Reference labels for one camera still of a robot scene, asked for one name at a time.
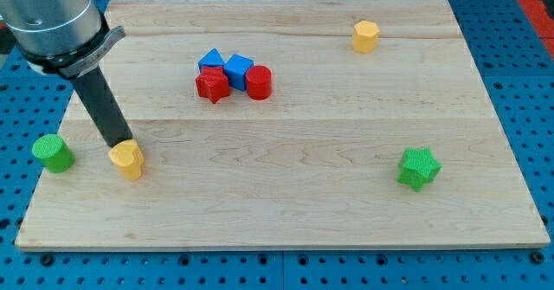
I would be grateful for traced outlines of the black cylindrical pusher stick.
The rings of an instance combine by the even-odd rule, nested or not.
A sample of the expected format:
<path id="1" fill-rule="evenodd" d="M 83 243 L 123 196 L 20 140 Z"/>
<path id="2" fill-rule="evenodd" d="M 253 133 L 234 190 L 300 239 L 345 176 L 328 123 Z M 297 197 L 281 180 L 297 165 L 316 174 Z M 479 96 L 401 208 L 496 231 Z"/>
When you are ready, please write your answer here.
<path id="1" fill-rule="evenodd" d="M 109 147 L 132 139 L 132 131 L 99 67 L 71 80 L 74 91 Z"/>

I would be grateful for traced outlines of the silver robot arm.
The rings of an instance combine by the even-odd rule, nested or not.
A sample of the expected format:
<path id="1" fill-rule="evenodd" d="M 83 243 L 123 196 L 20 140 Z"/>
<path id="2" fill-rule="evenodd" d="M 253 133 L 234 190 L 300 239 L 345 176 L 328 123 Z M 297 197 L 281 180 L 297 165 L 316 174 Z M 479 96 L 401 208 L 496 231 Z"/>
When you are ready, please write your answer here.
<path id="1" fill-rule="evenodd" d="M 94 0 L 1 0 L 1 19 L 36 72 L 71 82 L 108 146 L 133 138 L 100 69 L 126 32 L 110 27 Z"/>

